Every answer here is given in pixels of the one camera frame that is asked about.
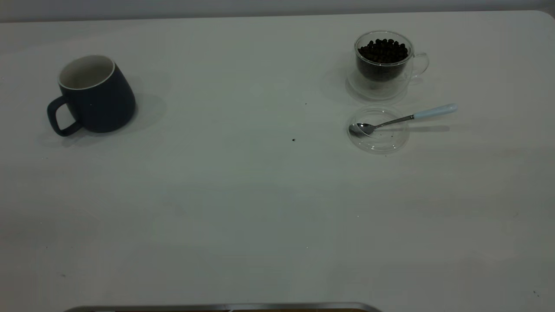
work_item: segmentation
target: mug handle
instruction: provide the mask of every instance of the mug handle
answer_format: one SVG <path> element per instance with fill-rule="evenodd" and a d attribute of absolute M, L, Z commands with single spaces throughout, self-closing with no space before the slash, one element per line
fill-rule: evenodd
<path fill-rule="evenodd" d="M 50 125 L 54 132 L 62 137 L 67 137 L 68 135 L 72 135 L 77 130 L 81 129 L 81 125 L 77 122 L 74 122 L 72 125 L 67 127 L 66 129 L 61 130 L 60 126 L 58 125 L 58 120 L 56 119 L 56 111 L 62 105 L 67 104 L 68 99 L 65 96 L 61 96 L 55 100 L 53 100 L 50 104 L 48 104 L 48 108 L 46 109 L 46 114 L 48 115 L 48 121 L 50 121 Z"/>
<path fill-rule="evenodd" d="M 424 66 L 423 67 L 412 69 L 412 77 L 417 78 L 418 76 L 422 75 L 428 69 L 428 66 L 430 65 L 430 59 L 428 58 L 428 54 L 426 54 L 424 52 L 415 53 L 414 58 L 415 59 L 416 58 L 422 58 L 423 61 L 424 61 Z"/>

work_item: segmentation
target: wall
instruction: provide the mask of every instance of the wall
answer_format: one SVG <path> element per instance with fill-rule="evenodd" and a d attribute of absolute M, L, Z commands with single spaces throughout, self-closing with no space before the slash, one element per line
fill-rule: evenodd
<path fill-rule="evenodd" d="M 540 11 L 544 11 L 555 18 L 555 1 L 551 5 L 543 7 Z"/>
<path fill-rule="evenodd" d="M 0 21 L 537 9 L 554 0 L 0 0 Z"/>

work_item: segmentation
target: dark blue mug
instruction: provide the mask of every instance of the dark blue mug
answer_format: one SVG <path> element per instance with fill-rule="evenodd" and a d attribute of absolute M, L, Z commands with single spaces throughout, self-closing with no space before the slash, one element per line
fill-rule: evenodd
<path fill-rule="evenodd" d="M 110 132 L 126 125 L 135 112 L 135 95 L 115 62 L 105 56 L 85 56 L 67 64 L 58 76 L 62 96 L 48 105 L 54 131 L 67 137 L 81 127 Z M 60 129 L 56 111 L 66 104 L 75 122 Z"/>

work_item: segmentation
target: coffee beans in cup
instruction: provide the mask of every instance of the coffee beans in cup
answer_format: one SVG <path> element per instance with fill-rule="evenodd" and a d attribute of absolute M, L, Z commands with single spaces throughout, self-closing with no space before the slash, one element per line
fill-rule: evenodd
<path fill-rule="evenodd" d="M 374 82 L 388 82 L 397 78 L 403 72 L 406 63 L 396 63 L 408 57 L 405 44 L 399 44 L 393 39 L 370 41 L 367 46 L 359 48 L 358 51 L 359 57 L 356 64 L 359 72 Z"/>

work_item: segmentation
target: white spoon handle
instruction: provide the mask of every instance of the white spoon handle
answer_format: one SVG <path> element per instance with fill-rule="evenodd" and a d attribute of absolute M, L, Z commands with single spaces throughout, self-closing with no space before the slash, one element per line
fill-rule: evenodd
<path fill-rule="evenodd" d="M 434 116 L 454 113 L 457 111 L 457 109 L 458 109 L 457 104 L 447 104 L 447 105 L 438 106 L 436 108 L 424 110 L 422 112 L 414 114 L 413 116 L 415 119 L 434 117 Z"/>

